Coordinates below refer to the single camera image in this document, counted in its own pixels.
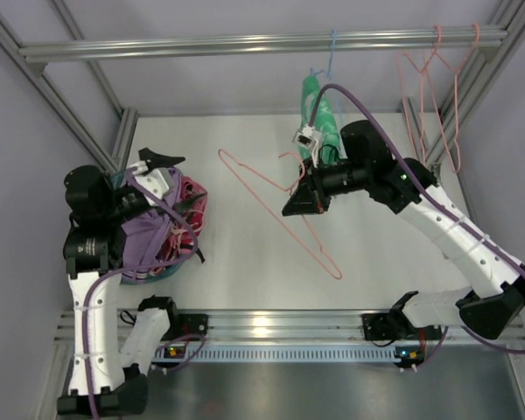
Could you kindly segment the purple trousers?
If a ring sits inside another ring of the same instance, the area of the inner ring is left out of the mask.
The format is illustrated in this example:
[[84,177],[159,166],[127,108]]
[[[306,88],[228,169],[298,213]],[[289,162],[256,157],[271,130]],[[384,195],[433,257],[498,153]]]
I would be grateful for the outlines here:
[[165,242],[173,221],[181,223],[193,237],[193,248],[190,255],[182,255],[173,261],[162,261],[161,266],[171,265],[187,261],[193,252],[198,250],[198,238],[188,223],[177,213],[173,206],[177,203],[180,194],[181,179],[184,177],[182,171],[175,167],[167,168],[172,176],[174,191],[165,199],[160,200],[137,185],[130,177],[126,181],[130,186],[138,188],[140,193],[144,193],[152,209],[140,216],[130,219],[122,224],[122,229],[126,234],[126,242],[122,255],[122,266],[138,263],[150,264],[154,260],[161,261],[158,253]]

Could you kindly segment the pink wire hanger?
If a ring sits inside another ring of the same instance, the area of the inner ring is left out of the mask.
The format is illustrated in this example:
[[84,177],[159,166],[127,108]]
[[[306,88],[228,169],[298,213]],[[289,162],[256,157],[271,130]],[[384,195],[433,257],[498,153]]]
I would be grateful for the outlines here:
[[313,250],[309,248],[309,246],[301,240],[301,238],[294,233],[284,222],[284,217],[279,216],[277,213],[275,213],[271,207],[263,200],[263,198],[256,192],[256,190],[249,184],[245,178],[230,164],[232,162],[235,166],[241,167],[248,172],[251,172],[252,174],[256,175],[259,179],[265,181],[267,184],[275,187],[277,190],[288,193],[289,197],[293,197],[294,188],[296,186],[301,185],[301,180],[304,175],[307,174],[307,170],[305,169],[305,165],[301,157],[296,152],[284,152],[278,156],[278,159],[285,158],[285,157],[294,157],[297,162],[300,165],[301,172],[297,175],[296,180],[289,186],[283,186],[279,185],[277,182],[273,181],[272,179],[266,177],[261,172],[256,170],[254,167],[249,166],[245,164],[244,162],[240,161],[237,157],[229,153],[228,151],[224,149],[218,149],[218,157],[220,161],[231,171],[231,173],[235,176],[235,178],[247,189],[247,191],[250,193],[250,195],[266,210],[266,212],[287,232],[287,234],[311,257],[312,260],[314,260],[331,278],[335,280],[341,280],[343,278],[343,273],[336,263],[336,261],[332,258],[332,256],[326,251],[325,246],[323,242],[321,241],[320,236],[318,235],[317,231],[314,229],[312,224],[309,222],[309,220],[305,216],[301,216],[301,219],[305,225],[305,227],[310,232],[313,240],[316,242],[318,246],[318,251],[320,253],[320,256],[318,256]]

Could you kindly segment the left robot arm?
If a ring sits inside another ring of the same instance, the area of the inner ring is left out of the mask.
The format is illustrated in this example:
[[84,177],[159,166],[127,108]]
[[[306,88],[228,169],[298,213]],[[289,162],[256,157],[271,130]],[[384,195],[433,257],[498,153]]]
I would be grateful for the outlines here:
[[62,416],[144,413],[152,357],[163,341],[182,332],[171,297],[144,299],[126,340],[118,338],[117,309],[123,282],[144,282],[154,270],[184,263],[198,248],[192,242],[162,256],[172,228],[193,232],[180,163],[180,157],[145,148],[118,178],[94,165],[65,177],[71,212],[63,256],[73,299],[74,355],[67,392],[57,401]]

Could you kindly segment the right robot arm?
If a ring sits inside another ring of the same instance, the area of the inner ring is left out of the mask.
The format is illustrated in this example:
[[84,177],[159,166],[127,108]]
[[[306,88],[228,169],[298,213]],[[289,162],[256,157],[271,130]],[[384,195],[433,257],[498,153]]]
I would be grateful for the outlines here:
[[309,152],[284,216],[323,214],[333,197],[365,191],[436,246],[467,280],[456,290],[410,291],[379,317],[394,340],[422,328],[461,326],[483,340],[497,340],[525,306],[525,262],[497,246],[454,205],[431,171],[414,158],[397,159],[367,121],[340,132],[346,157],[333,164],[319,154],[331,148],[304,126],[294,144]]

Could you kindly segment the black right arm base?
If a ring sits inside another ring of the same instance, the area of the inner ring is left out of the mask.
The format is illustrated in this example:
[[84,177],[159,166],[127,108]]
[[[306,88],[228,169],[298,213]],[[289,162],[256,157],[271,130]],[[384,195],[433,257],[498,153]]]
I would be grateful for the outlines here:
[[417,295],[411,291],[399,298],[390,309],[361,316],[366,341],[415,340],[417,329],[403,313],[405,305]]

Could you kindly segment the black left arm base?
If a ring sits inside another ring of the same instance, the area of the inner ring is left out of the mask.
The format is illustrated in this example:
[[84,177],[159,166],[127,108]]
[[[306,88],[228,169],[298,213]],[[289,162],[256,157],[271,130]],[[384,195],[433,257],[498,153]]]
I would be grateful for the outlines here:
[[182,312],[173,301],[168,304],[166,311],[170,327],[163,335],[162,341],[175,340],[188,335],[206,336],[209,321],[206,313]]

